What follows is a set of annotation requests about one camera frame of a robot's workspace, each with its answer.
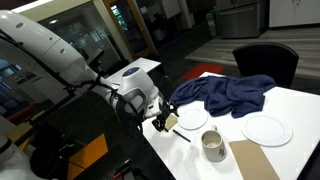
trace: table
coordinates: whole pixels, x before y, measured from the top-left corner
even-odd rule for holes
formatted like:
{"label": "table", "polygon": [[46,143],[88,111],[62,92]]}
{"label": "table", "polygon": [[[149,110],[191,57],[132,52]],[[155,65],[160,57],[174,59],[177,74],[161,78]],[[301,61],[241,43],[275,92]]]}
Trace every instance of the table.
{"label": "table", "polygon": [[[214,75],[204,73],[201,76]],[[320,140],[320,96],[275,87],[265,93],[262,112],[250,113],[233,119],[231,114],[220,117],[209,116],[201,128],[187,131],[176,124],[177,130],[191,140],[188,143],[172,132],[159,133],[153,127],[152,119],[143,123],[144,136],[155,149],[162,161],[178,180],[194,179],[243,179],[228,142],[245,140],[241,127],[245,121],[260,113],[287,121],[293,130],[292,139],[283,146],[261,146],[280,179],[297,179],[308,158]],[[180,106],[178,113],[195,107],[203,107],[203,102],[195,101]],[[217,125],[227,148],[227,157],[222,162],[209,162],[202,150],[201,135],[212,125]]]}
{"label": "table", "polygon": [[139,67],[143,69],[145,72],[149,72],[154,68],[158,67],[160,64],[161,63],[157,61],[152,61],[146,58],[139,58],[127,65],[126,67],[122,68],[121,70],[117,71],[116,73],[112,74],[111,76],[107,77],[107,80],[115,84],[120,84],[123,73],[128,69],[133,67]]}

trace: trash bin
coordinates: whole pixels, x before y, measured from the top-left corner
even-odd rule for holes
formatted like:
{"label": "trash bin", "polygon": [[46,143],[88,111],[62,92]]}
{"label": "trash bin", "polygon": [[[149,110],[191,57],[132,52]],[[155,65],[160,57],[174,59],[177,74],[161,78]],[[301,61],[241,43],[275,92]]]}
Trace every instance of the trash bin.
{"label": "trash bin", "polygon": [[208,25],[209,25],[209,30],[210,30],[210,34],[212,37],[217,36],[218,35],[218,28],[217,28],[217,19],[216,19],[216,14],[215,14],[215,7],[213,7],[212,10],[210,10],[207,15],[207,21],[208,21]]}

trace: brown paper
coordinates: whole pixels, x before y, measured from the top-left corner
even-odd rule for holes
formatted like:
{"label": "brown paper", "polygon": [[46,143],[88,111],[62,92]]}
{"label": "brown paper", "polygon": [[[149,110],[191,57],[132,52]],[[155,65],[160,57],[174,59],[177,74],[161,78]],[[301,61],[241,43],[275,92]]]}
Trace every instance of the brown paper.
{"label": "brown paper", "polygon": [[280,179],[258,144],[250,140],[229,144],[244,180]]}
{"label": "brown paper", "polygon": [[173,116],[172,114],[169,115],[169,117],[166,120],[166,129],[170,130],[175,124],[177,124],[178,120],[175,116]]}

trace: crumpled towel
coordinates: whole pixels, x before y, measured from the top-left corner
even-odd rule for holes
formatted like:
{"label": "crumpled towel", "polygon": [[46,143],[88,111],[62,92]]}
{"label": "crumpled towel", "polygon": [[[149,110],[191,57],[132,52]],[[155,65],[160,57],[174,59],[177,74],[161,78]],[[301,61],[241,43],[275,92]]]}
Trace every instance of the crumpled towel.
{"label": "crumpled towel", "polygon": [[263,93],[275,87],[274,80],[267,75],[246,78],[200,77],[180,85],[170,100],[177,106],[192,101],[204,101],[204,108],[211,116],[232,112],[234,118],[261,111]]}

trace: mug handle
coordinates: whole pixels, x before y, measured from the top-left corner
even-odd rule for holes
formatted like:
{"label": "mug handle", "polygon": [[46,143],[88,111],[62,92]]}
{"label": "mug handle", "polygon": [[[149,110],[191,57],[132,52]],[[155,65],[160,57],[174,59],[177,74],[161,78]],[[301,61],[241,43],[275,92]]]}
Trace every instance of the mug handle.
{"label": "mug handle", "polygon": [[214,131],[218,131],[217,126],[216,126],[216,125],[213,125],[213,126],[212,126],[212,130],[214,130]]}

